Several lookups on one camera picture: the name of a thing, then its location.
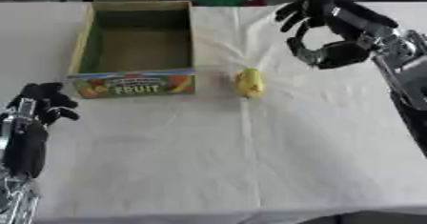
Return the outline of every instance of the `printed fruit image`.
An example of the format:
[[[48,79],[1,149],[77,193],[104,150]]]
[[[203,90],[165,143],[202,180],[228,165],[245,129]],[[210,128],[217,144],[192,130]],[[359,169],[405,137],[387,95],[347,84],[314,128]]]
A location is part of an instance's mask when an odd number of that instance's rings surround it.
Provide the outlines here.
[[[189,77],[188,75],[172,75],[168,78],[169,78],[170,84],[178,86],[178,85],[184,83],[185,81],[187,81],[188,77]]]
[[[109,89],[107,89],[107,87],[105,87],[105,86],[97,86],[97,87],[95,87],[95,91],[96,92],[99,92],[99,93],[104,93],[104,92],[107,92]]]
[[[190,75],[173,75],[169,77],[169,91],[183,92],[192,88],[193,78]]]
[[[80,95],[85,98],[95,98],[98,95],[98,93],[90,87],[80,88],[79,92]]]
[[[90,79],[88,80],[88,83],[93,87],[97,87],[97,86],[104,86],[105,81],[103,79]]]

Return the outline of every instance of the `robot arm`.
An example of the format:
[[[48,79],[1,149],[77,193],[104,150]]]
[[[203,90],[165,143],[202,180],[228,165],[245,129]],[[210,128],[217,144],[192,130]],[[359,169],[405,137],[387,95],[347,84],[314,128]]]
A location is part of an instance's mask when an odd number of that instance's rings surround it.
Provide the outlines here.
[[[43,170],[47,127],[61,117],[77,120],[77,103],[60,93],[62,84],[28,84],[0,115],[2,163],[12,176],[36,178]]]
[[[276,13],[282,31],[302,22],[287,43],[294,56],[310,66],[334,69],[363,62],[371,55],[390,88],[415,110],[427,111],[427,38],[401,31],[398,24],[348,0],[298,0]],[[311,28],[327,26],[343,41],[312,51],[303,44]]]

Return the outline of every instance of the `table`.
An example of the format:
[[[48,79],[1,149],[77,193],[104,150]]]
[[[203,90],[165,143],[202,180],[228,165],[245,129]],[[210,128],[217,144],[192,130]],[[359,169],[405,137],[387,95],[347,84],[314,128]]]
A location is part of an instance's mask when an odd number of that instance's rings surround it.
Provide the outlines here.
[[[369,4],[427,32],[426,4]],[[292,57],[277,7],[194,8],[196,95],[81,100],[51,127],[37,218],[48,223],[296,223],[361,210],[424,212],[427,161],[373,63],[317,71]],[[79,3],[0,4],[0,102],[62,81]],[[310,33],[312,46],[334,37]],[[246,67],[267,82],[236,96]]]

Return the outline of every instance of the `robotic hand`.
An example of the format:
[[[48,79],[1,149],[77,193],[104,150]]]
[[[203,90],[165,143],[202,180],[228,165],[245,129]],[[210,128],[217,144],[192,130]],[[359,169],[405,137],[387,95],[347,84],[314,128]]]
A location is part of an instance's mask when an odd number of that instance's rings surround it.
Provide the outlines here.
[[[77,103],[60,83],[28,84],[0,114],[0,223],[29,224],[40,195],[35,178],[45,164],[47,128],[61,117],[77,120]]]
[[[427,38],[400,31],[394,20],[348,0],[297,0],[276,13],[281,31],[302,23],[287,40],[294,56],[310,66],[333,69],[365,61],[370,55],[405,107],[427,111]],[[327,26],[342,41],[312,51],[303,44],[311,28]]]

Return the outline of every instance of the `cardboard box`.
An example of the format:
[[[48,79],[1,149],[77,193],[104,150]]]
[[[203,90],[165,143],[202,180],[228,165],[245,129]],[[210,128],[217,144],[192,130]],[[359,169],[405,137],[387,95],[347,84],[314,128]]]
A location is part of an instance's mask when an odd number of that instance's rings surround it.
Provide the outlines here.
[[[194,92],[191,3],[93,3],[69,79],[84,98]]]

